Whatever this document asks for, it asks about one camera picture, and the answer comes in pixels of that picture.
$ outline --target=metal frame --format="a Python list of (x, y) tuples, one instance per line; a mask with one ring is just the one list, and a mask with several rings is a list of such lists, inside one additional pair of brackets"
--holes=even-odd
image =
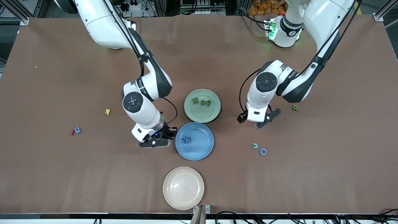
[(387, 29), (388, 27), (390, 27), (390, 26), (393, 26), (394, 24), (397, 24), (397, 23), (398, 23), (398, 20), (395, 20), (395, 21), (393, 21), (393, 22), (387, 24), (387, 25), (386, 25), (386, 29)]
[(381, 9), (379, 9), (379, 11), (373, 13), (373, 18), (375, 22), (384, 21), (383, 16), (387, 14), (387, 12), (389, 12), (397, 2), (398, 0), (389, 0), (383, 7), (381, 7)]
[(2, 58), (0, 57), (0, 65), (3, 65), (3, 66), (5, 66), (5, 65), (6, 65), (6, 63), (7, 63), (7, 61), (6, 61), (6, 60), (4, 60), (4, 59), (2, 59)]
[(0, 25), (25, 25), (25, 18), (39, 17), (41, 15), (44, 1), (38, 0), (35, 11), (31, 13), (18, 0), (0, 0), (0, 3), (15, 16), (15, 18), (0, 18)]
[(154, 0), (153, 4), (155, 6), (154, 10), (157, 17), (166, 16), (166, 0)]
[(199, 204), (193, 208), (193, 217), (190, 224), (206, 224), (206, 214), (210, 214), (209, 204)]
[[(240, 217), (252, 219), (254, 216), (261, 216), (262, 219), (291, 220), (291, 219), (327, 219), (327, 220), (344, 220), (345, 215), (354, 216), (356, 220), (373, 220), (375, 218), (396, 218), (396, 215), (386, 214), (314, 214), (314, 213), (238, 213)], [(212, 219), (217, 214), (206, 214), (206, 219)], [(67, 218), (71, 219), (145, 219), (145, 220), (192, 220), (193, 213), (14, 213), (0, 214), (0, 219), (54, 219)], [(219, 220), (237, 219), (234, 214), (224, 213), (218, 216)]]

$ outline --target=green plate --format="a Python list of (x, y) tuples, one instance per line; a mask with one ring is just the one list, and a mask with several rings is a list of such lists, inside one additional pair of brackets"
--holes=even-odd
[[(198, 103), (193, 103), (193, 98), (198, 98)], [(211, 104), (208, 106), (207, 103), (202, 105), (201, 101), (211, 101)], [(198, 123), (208, 123), (214, 120), (220, 113), (221, 110), (221, 102), (219, 97), (208, 89), (197, 89), (191, 92), (184, 102), (184, 110), (185, 114)]]

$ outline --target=table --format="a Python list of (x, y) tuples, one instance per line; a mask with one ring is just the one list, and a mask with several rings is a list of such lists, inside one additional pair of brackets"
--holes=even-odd
[[(188, 161), (174, 145), (139, 148), (120, 98), (139, 76), (134, 53), (98, 46), (80, 19), (32, 18), (0, 80), (1, 213), (180, 212), (162, 193), (164, 178), (180, 166), (202, 175), (201, 203), (212, 212), (398, 207), (398, 63), (382, 23), (357, 16), (300, 110), (275, 97), (271, 106), (282, 113), (260, 130), (236, 121), (239, 87), (270, 60), (303, 69), (316, 52), (308, 33), (282, 49), (238, 16), (145, 18), (138, 27), (172, 79), (173, 126), (189, 122), (183, 102), (191, 91), (218, 94), (222, 112), (207, 124), (212, 153)], [(166, 120), (174, 116), (166, 101), (154, 103)], [(75, 127), (82, 132), (70, 136)]]

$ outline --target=blue plate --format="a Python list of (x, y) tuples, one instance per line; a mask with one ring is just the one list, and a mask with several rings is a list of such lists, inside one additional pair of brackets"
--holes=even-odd
[(201, 160), (208, 156), (214, 146), (211, 130), (201, 123), (188, 123), (177, 132), (176, 148), (188, 160)]

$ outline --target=power strip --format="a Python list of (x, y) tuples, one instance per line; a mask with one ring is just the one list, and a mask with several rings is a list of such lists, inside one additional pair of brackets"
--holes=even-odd
[(210, 15), (211, 11), (210, 10), (196, 10), (195, 15)]
[(141, 11), (142, 4), (138, 3), (136, 6), (135, 5), (130, 5), (129, 11)]

